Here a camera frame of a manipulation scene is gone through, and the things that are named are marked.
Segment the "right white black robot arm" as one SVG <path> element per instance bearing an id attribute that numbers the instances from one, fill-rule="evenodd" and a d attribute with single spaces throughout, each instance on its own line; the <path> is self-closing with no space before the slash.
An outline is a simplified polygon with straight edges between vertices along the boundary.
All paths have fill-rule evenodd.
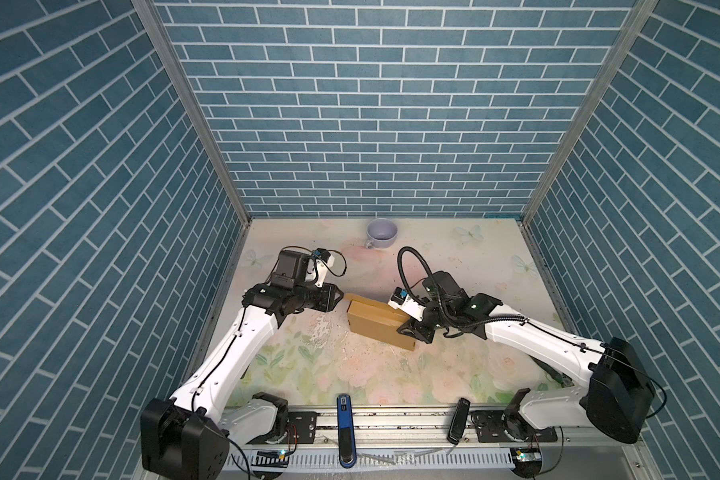
<path id="1" fill-rule="evenodd" d="M 618 337 L 588 339 L 534 320 L 500 299 L 469 296 L 452 276 L 438 271 L 423 283 L 425 296 L 396 288 L 388 304 L 408 315 L 398 331 L 431 343 L 437 329 L 472 334 L 517 349 L 561 375 L 555 391 L 518 390 L 501 414 L 518 441 L 553 427 L 592 427 L 634 444 L 649 418 L 656 387 L 635 349 Z"/>

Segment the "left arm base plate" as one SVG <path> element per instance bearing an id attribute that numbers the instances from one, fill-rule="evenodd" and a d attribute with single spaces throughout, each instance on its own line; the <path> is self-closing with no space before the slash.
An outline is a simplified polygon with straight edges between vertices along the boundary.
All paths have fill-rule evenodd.
<path id="1" fill-rule="evenodd" d="M 248 445 L 281 445 L 286 444 L 289 434 L 296 434 L 296 440 L 299 445 L 311 445 L 315 442 L 317 431 L 318 413 L 316 411 L 295 411 L 288 414 L 288 425 L 286 430 L 281 433 L 275 433 L 271 436 L 261 435 L 255 437 L 245 444 Z"/>

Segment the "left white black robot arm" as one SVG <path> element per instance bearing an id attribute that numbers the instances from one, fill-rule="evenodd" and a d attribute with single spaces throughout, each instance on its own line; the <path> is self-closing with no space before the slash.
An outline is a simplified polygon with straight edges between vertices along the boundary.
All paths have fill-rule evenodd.
<path id="1" fill-rule="evenodd" d="M 168 398 L 152 399 L 140 417 L 143 468 L 168 479 L 215 479 L 231 453 L 255 441 L 294 438 L 287 400 L 258 393 L 227 425 L 227 402 L 261 348 L 291 315 L 328 313 L 344 293 L 327 282 L 343 255 L 287 246 L 264 282 L 249 288 L 220 343 Z"/>

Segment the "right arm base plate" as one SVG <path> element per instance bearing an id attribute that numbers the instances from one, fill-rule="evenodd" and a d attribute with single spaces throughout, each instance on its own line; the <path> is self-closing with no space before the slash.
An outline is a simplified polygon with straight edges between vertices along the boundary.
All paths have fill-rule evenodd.
<path id="1" fill-rule="evenodd" d="M 520 420 L 507 422 L 502 410 L 472 410 L 469 420 L 479 443 L 555 443 L 559 441 L 554 427 L 536 430 Z"/>

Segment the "brown cardboard box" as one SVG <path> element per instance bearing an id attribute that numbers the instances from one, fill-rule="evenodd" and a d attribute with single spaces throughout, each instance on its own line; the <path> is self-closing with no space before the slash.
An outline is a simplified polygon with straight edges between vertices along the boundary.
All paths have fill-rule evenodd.
<path id="1" fill-rule="evenodd" d="M 347 294 L 345 299 L 351 332 L 404 350 L 415 349 L 416 340 L 397 331 L 410 319 L 407 313 L 356 294 Z"/>

